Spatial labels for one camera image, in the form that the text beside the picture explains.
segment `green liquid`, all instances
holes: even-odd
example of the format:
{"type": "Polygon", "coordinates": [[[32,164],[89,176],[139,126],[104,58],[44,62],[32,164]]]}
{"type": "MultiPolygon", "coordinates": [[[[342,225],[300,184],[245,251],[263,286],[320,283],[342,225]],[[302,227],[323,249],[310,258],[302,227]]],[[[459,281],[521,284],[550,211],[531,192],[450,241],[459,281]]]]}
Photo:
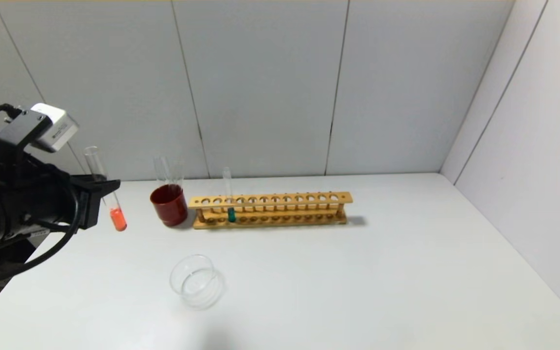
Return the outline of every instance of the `green liquid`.
{"type": "Polygon", "coordinates": [[[228,221],[229,222],[237,221],[237,216],[235,215],[235,208],[228,209],[228,221]]]}

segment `glass test tube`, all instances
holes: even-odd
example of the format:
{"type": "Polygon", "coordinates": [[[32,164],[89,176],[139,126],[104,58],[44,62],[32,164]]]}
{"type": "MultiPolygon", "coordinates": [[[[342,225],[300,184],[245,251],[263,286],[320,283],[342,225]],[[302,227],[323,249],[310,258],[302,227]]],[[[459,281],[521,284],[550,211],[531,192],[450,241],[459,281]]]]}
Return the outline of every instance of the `glass test tube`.
{"type": "Polygon", "coordinates": [[[153,158],[153,162],[158,182],[162,186],[167,185],[174,197],[178,197],[183,191],[183,161],[169,161],[165,156],[157,156],[153,158]]]}
{"type": "MultiPolygon", "coordinates": [[[[226,201],[229,203],[233,202],[233,189],[232,189],[232,182],[233,177],[230,174],[230,168],[224,168],[224,186],[226,186],[226,201]]],[[[235,215],[235,208],[229,208],[228,210],[228,221],[235,222],[237,217],[235,215]]]]}
{"type": "MultiPolygon", "coordinates": [[[[94,177],[94,181],[107,181],[107,170],[101,162],[98,147],[87,147],[84,149],[84,156],[88,164],[87,166],[92,173],[92,177],[94,177]]],[[[107,206],[107,209],[109,209],[109,216],[111,217],[111,221],[114,223],[116,230],[124,231],[126,228],[126,221],[124,219],[124,214],[122,213],[123,211],[120,208],[118,197],[116,197],[116,193],[112,192],[105,195],[103,197],[103,203],[107,206]]]]}

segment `wall panel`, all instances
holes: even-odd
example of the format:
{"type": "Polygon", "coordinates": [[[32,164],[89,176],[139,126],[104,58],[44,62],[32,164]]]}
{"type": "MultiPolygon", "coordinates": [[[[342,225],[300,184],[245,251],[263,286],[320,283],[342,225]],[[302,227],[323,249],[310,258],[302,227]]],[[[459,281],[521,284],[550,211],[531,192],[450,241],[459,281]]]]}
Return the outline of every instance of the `wall panel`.
{"type": "Polygon", "coordinates": [[[323,175],[346,1],[175,1],[211,176],[323,175]]]}
{"type": "Polygon", "coordinates": [[[439,171],[510,1],[352,1],[329,175],[439,171]]]}
{"type": "Polygon", "coordinates": [[[80,123],[71,141],[80,159],[96,145],[112,177],[153,179],[153,156],[178,151],[188,177],[208,176],[170,2],[0,2],[0,11],[44,98],[80,123]]]}

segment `panel seam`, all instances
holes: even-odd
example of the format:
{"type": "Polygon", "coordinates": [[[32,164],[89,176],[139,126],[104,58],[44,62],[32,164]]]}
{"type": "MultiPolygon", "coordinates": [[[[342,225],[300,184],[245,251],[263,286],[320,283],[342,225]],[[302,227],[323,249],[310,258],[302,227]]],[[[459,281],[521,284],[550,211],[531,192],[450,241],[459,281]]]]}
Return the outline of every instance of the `panel seam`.
{"type": "MultiPolygon", "coordinates": [[[[25,71],[27,72],[27,75],[29,75],[29,78],[31,79],[32,84],[36,88],[36,91],[38,91],[38,95],[40,96],[40,99],[42,100],[42,102],[44,102],[46,104],[47,100],[45,99],[44,95],[42,95],[42,91],[40,91],[40,88],[38,88],[38,84],[36,83],[36,80],[34,79],[34,76],[32,75],[31,71],[29,71],[29,67],[25,63],[25,59],[20,54],[20,50],[18,49],[18,46],[16,45],[16,42],[14,42],[14,38],[12,37],[12,34],[10,33],[10,30],[7,27],[6,21],[4,20],[3,16],[1,15],[1,11],[0,11],[0,20],[1,20],[2,24],[4,25],[4,29],[6,29],[6,33],[7,33],[8,37],[10,38],[10,41],[12,42],[12,45],[14,46],[14,50],[16,51],[16,54],[18,55],[18,58],[20,59],[20,62],[23,64],[23,67],[25,67],[25,71]]],[[[82,162],[77,157],[75,151],[73,150],[73,147],[70,145],[70,142],[66,142],[66,145],[69,147],[70,152],[73,154],[73,157],[75,158],[75,161],[77,161],[77,164],[79,165],[79,168],[82,169],[82,171],[84,173],[86,173],[85,168],[82,165],[82,162]]]]}
{"type": "Polygon", "coordinates": [[[330,137],[327,142],[327,155],[325,157],[325,169],[323,175],[327,175],[327,166],[330,161],[330,147],[332,145],[332,131],[334,127],[334,115],[336,114],[336,98],[338,97],[338,84],[340,83],[340,69],[343,65],[343,53],[345,51],[345,37],[347,36],[347,22],[349,21],[349,4],[351,0],[347,0],[347,10],[345,11],[345,28],[343,29],[343,41],[340,44],[340,58],[338,60],[338,75],[336,76],[336,89],[334,91],[334,103],[332,108],[332,120],[330,122],[330,137]]]}
{"type": "Polygon", "coordinates": [[[464,166],[462,167],[462,170],[459,172],[459,175],[457,175],[457,179],[455,179],[455,182],[453,182],[453,186],[456,186],[457,182],[462,177],[462,174],[464,173],[464,170],[466,169],[466,166],[468,165],[468,162],[470,162],[471,158],[473,157],[473,154],[476,150],[476,147],[481,142],[481,139],[482,139],[483,135],[485,134],[485,130],[487,130],[488,126],[490,125],[490,122],[491,122],[492,118],[496,114],[496,111],[498,110],[498,107],[500,106],[500,102],[502,102],[505,94],[507,93],[507,89],[509,89],[509,85],[511,84],[511,81],[513,80],[513,77],[515,77],[515,74],[518,71],[518,67],[520,66],[520,63],[522,62],[522,59],[524,58],[526,50],[528,49],[529,44],[531,44],[531,40],[533,40],[533,37],[535,36],[535,31],[537,30],[538,25],[542,21],[542,16],[544,14],[544,10],[546,9],[546,6],[548,5],[548,2],[549,2],[549,0],[546,0],[546,2],[544,3],[544,6],[542,7],[542,11],[540,11],[540,15],[537,18],[537,22],[535,22],[535,26],[533,27],[533,31],[531,31],[531,35],[529,36],[528,41],[526,42],[526,45],[524,46],[524,49],[522,50],[522,54],[520,55],[520,58],[518,58],[518,62],[516,63],[515,68],[513,69],[513,72],[511,73],[511,76],[509,77],[509,81],[507,81],[507,85],[505,86],[505,89],[503,89],[503,93],[500,95],[500,98],[498,98],[498,102],[496,102],[496,106],[494,107],[494,111],[492,111],[492,113],[490,115],[490,118],[487,120],[487,123],[485,124],[485,127],[481,131],[481,134],[479,135],[479,137],[476,139],[476,143],[475,143],[474,147],[472,148],[472,151],[471,151],[470,155],[468,155],[468,158],[466,159],[466,162],[464,163],[464,166]]]}
{"type": "Polygon", "coordinates": [[[204,164],[207,166],[207,175],[211,178],[211,171],[209,170],[209,161],[207,160],[207,151],[204,148],[204,140],[202,139],[202,128],[200,128],[200,120],[198,119],[198,110],[196,109],[196,101],[193,98],[192,82],[189,79],[189,70],[187,69],[187,60],[185,60],[185,51],[183,49],[183,40],[180,38],[180,30],[178,29],[178,20],[176,19],[176,7],[174,0],[170,0],[172,6],[172,14],[174,15],[174,26],[176,27],[176,35],[178,37],[178,46],[180,48],[180,55],[183,58],[183,66],[185,66],[185,76],[187,77],[187,86],[189,87],[189,94],[192,98],[193,115],[196,117],[196,126],[198,126],[198,137],[200,137],[200,144],[202,145],[202,156],[204,157],[204,164]]]}

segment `robotic arm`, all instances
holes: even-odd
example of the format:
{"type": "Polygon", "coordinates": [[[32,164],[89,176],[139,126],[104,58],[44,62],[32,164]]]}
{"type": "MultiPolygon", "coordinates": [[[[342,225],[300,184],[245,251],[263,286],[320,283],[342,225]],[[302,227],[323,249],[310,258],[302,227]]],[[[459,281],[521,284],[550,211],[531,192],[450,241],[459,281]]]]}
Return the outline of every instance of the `robotic arm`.
{"type": "Polygon", "coordinates": [[[120,180],[69,175],[25,153],[28,144],[55,153],[75,135],[78,125],[63,109],[36,104],[23,110],[4,104],[2,111],[8,125],[0,131],[0,249],[49,232],[65,235],[43,255],[0,273],[0,280],[46,261],[79,228],[94,226],[101,198],[120,187],[120,180]]]}

